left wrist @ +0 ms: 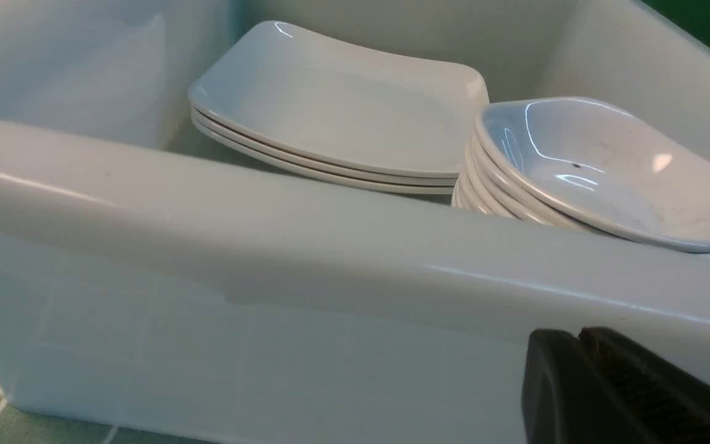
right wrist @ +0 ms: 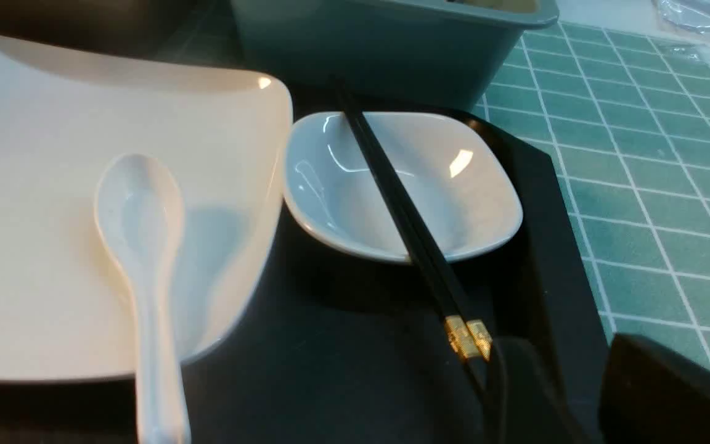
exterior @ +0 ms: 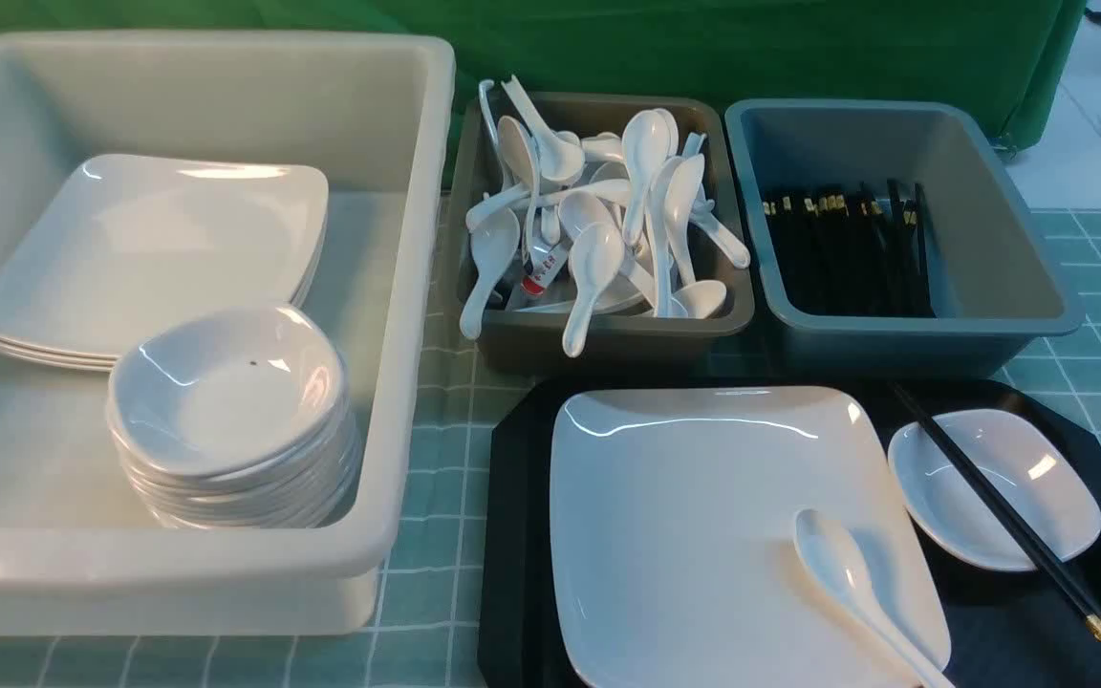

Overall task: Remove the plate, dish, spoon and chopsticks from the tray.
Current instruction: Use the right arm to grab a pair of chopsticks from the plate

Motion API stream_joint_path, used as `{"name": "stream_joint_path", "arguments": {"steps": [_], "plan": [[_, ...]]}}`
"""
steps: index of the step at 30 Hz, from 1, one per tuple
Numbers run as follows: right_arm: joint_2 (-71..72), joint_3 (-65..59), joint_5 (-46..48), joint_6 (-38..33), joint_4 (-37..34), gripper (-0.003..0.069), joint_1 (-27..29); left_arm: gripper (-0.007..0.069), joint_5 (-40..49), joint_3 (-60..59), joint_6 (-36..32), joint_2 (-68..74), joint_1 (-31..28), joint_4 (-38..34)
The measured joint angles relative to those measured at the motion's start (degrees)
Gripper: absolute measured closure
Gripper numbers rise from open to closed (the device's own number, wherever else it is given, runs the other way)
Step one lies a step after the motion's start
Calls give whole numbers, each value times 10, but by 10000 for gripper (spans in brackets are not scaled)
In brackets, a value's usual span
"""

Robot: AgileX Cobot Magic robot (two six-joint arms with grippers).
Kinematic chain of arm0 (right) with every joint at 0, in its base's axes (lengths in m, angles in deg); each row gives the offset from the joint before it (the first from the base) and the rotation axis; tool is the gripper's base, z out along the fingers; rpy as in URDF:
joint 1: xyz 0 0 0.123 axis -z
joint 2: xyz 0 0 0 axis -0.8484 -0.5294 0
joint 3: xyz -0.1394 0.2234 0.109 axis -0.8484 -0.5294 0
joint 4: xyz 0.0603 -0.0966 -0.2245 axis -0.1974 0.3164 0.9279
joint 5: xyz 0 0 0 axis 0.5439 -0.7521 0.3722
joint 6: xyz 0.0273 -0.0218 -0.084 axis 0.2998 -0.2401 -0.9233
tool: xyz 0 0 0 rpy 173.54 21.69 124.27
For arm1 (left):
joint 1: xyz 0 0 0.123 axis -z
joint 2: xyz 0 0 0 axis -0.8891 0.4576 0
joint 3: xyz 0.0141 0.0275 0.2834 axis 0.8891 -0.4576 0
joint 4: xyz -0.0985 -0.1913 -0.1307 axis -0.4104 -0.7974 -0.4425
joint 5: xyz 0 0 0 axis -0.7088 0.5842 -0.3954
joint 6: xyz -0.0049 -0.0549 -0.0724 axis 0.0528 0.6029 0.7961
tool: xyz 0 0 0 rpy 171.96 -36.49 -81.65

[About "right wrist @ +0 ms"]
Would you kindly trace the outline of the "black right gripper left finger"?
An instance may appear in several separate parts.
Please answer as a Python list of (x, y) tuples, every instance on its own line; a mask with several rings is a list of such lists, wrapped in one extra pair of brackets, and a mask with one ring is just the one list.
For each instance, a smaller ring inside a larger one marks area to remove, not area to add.
[(583, 430), (529, 341), (499, 337), (494, 376), (496, 443), (583, 443)]

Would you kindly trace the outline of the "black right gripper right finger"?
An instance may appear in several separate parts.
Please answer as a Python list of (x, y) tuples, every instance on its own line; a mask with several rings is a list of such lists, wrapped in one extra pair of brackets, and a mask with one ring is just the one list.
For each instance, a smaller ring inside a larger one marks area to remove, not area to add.
[(710, 371), (639, 334), (616, 334), (601, 382), (606, 443), (710, 443)]

